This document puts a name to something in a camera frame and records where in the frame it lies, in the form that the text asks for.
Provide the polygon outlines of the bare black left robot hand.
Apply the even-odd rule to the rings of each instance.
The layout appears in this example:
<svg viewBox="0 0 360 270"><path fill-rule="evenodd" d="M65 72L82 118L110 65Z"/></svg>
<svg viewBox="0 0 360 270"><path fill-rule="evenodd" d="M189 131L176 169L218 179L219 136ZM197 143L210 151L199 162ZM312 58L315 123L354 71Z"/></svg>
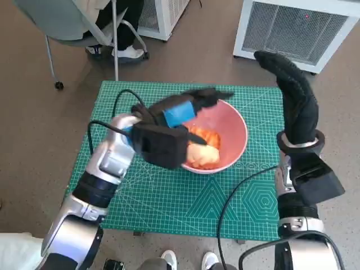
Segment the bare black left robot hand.
<svg viewBox="0 0 360 270"><path fill-rule="evenodd" d="M233 92L220 91L215 87L190 89L168 96L150 107L138 103L132 106L131 112L145 123L177 128L196 118L202 109L213 107L219 100L227 100L233 95Z"/></svg>

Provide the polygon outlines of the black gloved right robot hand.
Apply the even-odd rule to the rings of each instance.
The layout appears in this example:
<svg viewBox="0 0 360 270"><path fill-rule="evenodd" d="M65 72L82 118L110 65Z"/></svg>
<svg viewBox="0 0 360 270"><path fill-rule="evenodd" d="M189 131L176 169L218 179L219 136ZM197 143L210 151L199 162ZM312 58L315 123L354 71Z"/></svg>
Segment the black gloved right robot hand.
<svg viewBox="0 0 360 270"><path fill-rule="evenodd" d="M313 142L316 139L319 108L303 71L277 53L256 51L254 57L261 68L276 76L276 83L282 92L287 140L293 145Z"/></svg>

